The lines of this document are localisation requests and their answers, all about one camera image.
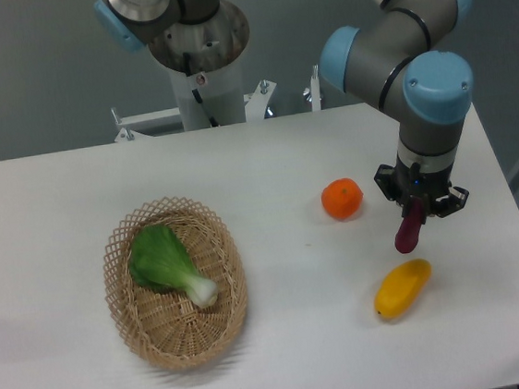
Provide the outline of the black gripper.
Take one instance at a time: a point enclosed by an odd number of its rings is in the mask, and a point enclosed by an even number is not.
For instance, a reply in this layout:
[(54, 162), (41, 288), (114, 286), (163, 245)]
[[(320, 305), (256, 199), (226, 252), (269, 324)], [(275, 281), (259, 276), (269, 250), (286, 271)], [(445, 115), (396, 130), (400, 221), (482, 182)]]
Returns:
[(402, 217), (410, 214), (412, 200), (420, 200), (424, 225), (430, 216), (444, 218), (465, 207), (469, 191), (452, 184), (452, 169), (424, 173), (419, 163), (406, 166), (399, 161), (395, 166), (380, 165), (374, 180), (385, 198), (401, 207)]

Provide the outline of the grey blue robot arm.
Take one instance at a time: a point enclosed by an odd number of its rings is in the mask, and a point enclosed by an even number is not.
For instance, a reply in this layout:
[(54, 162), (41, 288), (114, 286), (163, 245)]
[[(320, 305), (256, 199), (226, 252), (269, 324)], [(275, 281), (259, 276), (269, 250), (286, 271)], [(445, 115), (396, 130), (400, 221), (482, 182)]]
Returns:
[[(374, 0), (372, 29), (342, 27), (325, 43), (320, 76), (400, 125), (397, 159), (376, 183), (401, 209), (403, 227), (462, 210), (467, 191), (450, 175), (472, 102), (473, 73), (435, 48), (468, 14), (472, 0)], [(245, 15), (226, 0), (98, 0), (97, 19), (126, 50), (149, 48), (175, 84), (185, 129), (243, 121), (236, 64), (245, 52)]]

